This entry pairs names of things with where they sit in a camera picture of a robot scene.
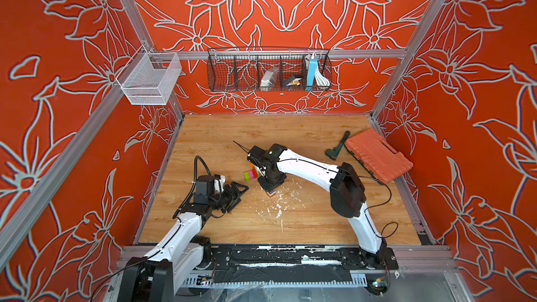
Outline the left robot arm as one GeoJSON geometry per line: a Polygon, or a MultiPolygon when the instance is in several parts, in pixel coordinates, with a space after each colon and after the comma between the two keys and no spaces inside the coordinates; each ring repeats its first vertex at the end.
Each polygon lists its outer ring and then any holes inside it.
{"type": "Polygon", "coordinates": [[[142,257],[132,257],[123,271],[118,301],[173,301],[188,275],[213,262],[211,240],[199,235],[210,218],[222,218],[241,202],[247,185],[225,183],[222,176],[200,176],[184,204],[173,215],[176,223],[142,257]]]}

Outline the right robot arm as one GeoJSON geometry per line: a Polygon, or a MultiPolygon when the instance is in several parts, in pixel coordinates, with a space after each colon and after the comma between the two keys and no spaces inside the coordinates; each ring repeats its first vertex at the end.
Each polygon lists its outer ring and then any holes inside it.
{"type": "Polygon", "coordinates": [[[333,211],[346,218],[355,232],[366,265],[386,263],[387,243],[373,223],[365,186],[352,165],[318,162],[279,144],[273,144],[268,150],[253,146],[248,151],[248,161],[260,170],[258,183],[269,196],[275,194],[289,174],[326,190],[333,211]]]}

